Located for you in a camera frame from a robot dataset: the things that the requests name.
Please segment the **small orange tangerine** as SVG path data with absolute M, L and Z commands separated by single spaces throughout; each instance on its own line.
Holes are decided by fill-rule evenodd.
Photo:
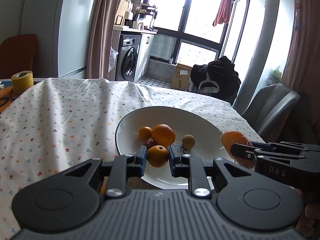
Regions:
M 152 146 L 146 154 L 149 164 L 155 168 L 164 166 L 169 160 L 169 152 L 167 148 L 161 145 Z

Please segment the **white kitchen cabinet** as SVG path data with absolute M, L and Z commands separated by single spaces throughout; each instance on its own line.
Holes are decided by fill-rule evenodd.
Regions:
M 147 71 L 153 38 L 154 34 L 142 33 L 134 82 L 138 81 Z

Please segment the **grey leather chair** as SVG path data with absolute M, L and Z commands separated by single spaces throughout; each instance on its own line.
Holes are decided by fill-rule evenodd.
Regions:
M 265 141 L 276 141 L 299 94 L 278 83 L 260 89 L 242 117 Z

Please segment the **pink hanging towel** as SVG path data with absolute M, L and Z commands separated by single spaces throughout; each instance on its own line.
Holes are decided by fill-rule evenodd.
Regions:
M 229 22 L 232 10 L 232 2 L 233 0 L 221 0 L 216 18 L 213 22 L 214 27 L 218 24 L 224 24 Z

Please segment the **brown wooden chair back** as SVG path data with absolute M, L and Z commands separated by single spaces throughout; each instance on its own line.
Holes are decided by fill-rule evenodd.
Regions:
M 1 79 L 10 79 L 14 74 L 33 70 L 38 42 L 35 34 L 7 38 L 0 47 Z

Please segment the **pink curtain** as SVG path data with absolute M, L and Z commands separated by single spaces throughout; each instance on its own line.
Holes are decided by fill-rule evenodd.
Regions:
M 107 79 L 118 0 L 97 0 L 89 38 L 86 77 Z
M 295 0 L 289 55 L 281 83 L 300 91 L 319 79 L 319 0 Z

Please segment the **black clothes on chair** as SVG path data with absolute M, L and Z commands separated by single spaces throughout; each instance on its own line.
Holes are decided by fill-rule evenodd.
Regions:
M 188 91 L 214 97 L 230 103 L 235 102 L 241 81 L 234 64 L 223 56 L 208 64 L 195 64 L 190 73 Z

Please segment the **orange table mat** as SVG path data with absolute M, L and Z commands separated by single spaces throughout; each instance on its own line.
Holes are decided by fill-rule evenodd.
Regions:
M 3 113 L 18 97 L 12 86 L 0 89 L 0 113 Z

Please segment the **large orange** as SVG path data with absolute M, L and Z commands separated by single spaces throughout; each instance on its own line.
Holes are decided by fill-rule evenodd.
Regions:
M 176 134 L 167 124 L 158 124 L 153 128 L 151 138 L 156 145 L 169 147 L 175 142 Z

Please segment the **white refrigerator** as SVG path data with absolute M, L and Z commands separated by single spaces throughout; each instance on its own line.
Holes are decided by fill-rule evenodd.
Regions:
M 86 77 L 97 0 L 24 0 L 21 33 L 38 41 L 34 77 Z

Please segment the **small dark red apple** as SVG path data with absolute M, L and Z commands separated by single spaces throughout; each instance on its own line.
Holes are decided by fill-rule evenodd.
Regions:
M 147 150 L 156 145 L 157 144 L 152 139 L 149 139 L 148 141 L 144 142 L 144 146 L 146 146 Z

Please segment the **grey washing machine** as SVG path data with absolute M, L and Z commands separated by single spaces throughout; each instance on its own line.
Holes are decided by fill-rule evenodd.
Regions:
M 141 35 L 121 34 L 116 65 L 116 81 L 135 79 Z

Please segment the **pink right curtain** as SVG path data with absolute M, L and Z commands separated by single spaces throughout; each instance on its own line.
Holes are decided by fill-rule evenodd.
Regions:
M 289 55 L 281 83 L 300 91 L 319 79 L 319 0 L 295 0 Z

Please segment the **small orange kumquat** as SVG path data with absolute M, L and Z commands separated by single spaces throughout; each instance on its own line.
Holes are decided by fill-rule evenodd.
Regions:
M 153 129 L 149 126 L 144 126 L 139 130 L 139 138 L 142 141 L 148 141 L 152 137 Z

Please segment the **small brown kiwi fruit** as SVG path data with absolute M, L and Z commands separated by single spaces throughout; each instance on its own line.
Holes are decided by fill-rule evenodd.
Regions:
M 186 134 L 182 138 L 182 146 L 187 150 L 191 150 L 195 146 L 195 143 L 196 143 L 196 140 L 194 136 L 191 134 Z

